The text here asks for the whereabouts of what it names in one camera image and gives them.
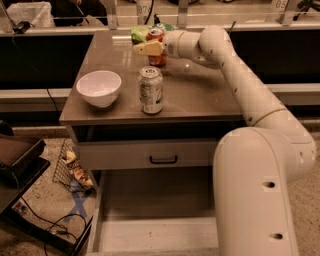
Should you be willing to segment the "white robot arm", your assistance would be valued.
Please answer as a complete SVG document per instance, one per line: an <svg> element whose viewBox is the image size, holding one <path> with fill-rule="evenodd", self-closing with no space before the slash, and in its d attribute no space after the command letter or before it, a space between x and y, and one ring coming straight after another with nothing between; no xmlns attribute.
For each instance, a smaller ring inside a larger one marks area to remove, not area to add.
<svg viewBox="0 0 320 256"><path fill-rule="evenodd" d="M316 143L250 70L219 26L175 30L135 46L218 69L246 122L218 143L213 189L220 256L299 256L288 185L313 167Z"/></svg>

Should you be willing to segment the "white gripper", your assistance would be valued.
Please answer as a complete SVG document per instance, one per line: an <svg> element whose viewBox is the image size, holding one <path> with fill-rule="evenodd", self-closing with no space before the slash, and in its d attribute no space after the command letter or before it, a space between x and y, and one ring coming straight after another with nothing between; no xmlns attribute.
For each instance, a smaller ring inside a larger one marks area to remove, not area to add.
<svg viewBox="0 0 320 256"><path fill-rule="evenodd" d="M162 43L154 39L135 45L133 50L143 56L160 56L164 52L168 57L187 58L182 40L184 34L183 30L171 31L163 37Z"/></svg>

